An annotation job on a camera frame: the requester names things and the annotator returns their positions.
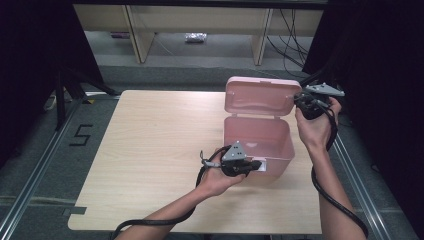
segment wooden table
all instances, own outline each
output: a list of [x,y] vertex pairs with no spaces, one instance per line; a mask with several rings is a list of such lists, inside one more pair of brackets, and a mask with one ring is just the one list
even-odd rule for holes
[[[223,145],[223,92],[125,91],[115,109],[72,214],[73,230],[114,230],[192,190],[199,153]],[[273,182],[249,176],[223,195],[198,205],[175,232],[319,234],[318,193],[311,161],[293,112],[296,157]]]

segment hand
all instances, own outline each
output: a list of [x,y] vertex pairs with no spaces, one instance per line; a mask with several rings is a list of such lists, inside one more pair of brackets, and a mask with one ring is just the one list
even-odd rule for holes
[[[220,162],[221,154],[212,160],[212,162]],[[224,193],[229,187],[240,183],[246,175],[241,174],[235,177],[229,177],[225,175],[221,168],[209,168],[203,175],[202,181],[197,187],[199,190],[203,190],[207,197],[218,196]]]
[[[340,103],[330,97],[330,109],[334,112],[334,118],[338,123],[338,114],[341,110]],[[297,127],[299,129],[299,136],[308,150],[311,149],[325,149],[331,135],[331,125],[326,114],[322,114],[316,119],[307,120],[302,111],[296,108]]]

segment finger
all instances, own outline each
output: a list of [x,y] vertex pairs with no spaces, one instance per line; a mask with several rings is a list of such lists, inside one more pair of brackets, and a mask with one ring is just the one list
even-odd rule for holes
[[231,177],[231,185],[241,183],[246,178],[245,174],[240,174],[235,177]]
[[221,153],[218,153],[213,159],[212,162],[220,162],[221,161]]
[[295,112],[294,116],[296,117],[297,121],[306,120],[306,118],[305,118],[305,116],[303,116],[303,113],[300,110],[300,108],[296,108],[296,112]]
[[329,97],[329,99],[330,99],[331,110],[333,110],[334,114],[338,115],[340,110],[342,109],[342,105],[340,105],[339,101],[337,101],[333,97]]

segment pink plastic box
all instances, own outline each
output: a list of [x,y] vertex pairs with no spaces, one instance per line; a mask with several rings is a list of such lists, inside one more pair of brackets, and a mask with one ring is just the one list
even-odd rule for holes
[[259,171],[251,174],[279,177],[294,158],[290,127],[280,117],[291,112],[293,96],[301,90],[293,80],[228,80],[225,111],[232,116],[224,121],[224,146],[240,141],[249,160],[262,161]]

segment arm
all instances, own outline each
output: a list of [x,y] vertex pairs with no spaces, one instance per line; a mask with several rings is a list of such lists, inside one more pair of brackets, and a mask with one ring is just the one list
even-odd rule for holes
[[[337,115],[341,106],[334,98],[330,98],[330,100],[331,109],[337,122]],[[303,117],[300,109],[296,109],[296,119],[300,138],[311,157],[319,184],[337,202],[354,212],[326,150],[326,144],[331,133],[327,116],[323,114],[316,119],[307,120]],[[361,228],[321,195],[319,196],[319,204],[321,228],[325,239],[365,239]]]
[[[219,162],[219,155],[212,161]],[[229,187],[240,183],[245,178],[245,175],[236,177],[226,176],[220,168],[209,168],[206,170],[202,181],[197,188],[185,194],[181,198],[166,205],[158,211],[150,214],[145,219],[149,220],[166,220],[180,217],[190,211],[197,204],[204,200],[218,196],[224,193]],[[156,240],[163,239],[171,231],[175,225],[168,226],[131,226],[122,232],[117,240]]]

